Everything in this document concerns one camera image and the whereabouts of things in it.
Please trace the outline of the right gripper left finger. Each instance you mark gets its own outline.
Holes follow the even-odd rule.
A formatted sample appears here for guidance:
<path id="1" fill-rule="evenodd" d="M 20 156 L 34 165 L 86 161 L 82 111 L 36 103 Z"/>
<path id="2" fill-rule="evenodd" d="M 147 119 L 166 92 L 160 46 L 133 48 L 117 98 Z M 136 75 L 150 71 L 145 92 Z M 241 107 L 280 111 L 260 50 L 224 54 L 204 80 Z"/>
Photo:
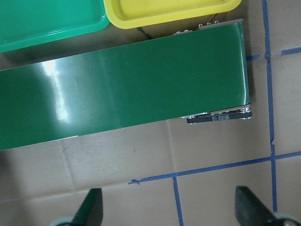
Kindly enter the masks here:
<path id="1" fill-rule="evenodd" d="M 76 226 L 100 226 L 103 221 L 103 194 L 101 188 L 87 193 L 71 223 Z"/>

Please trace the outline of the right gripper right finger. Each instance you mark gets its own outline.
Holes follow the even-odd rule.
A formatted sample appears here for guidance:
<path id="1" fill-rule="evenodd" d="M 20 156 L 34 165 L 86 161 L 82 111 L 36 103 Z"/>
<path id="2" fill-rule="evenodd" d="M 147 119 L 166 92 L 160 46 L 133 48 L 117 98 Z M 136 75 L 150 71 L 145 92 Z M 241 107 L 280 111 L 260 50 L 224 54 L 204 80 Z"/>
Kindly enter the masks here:
<path id="1" fill-rule="evenodd" d="M 240 226 L 279 226 L 280 222 L 247 187 L 235 190 L 235 217 Z"/>

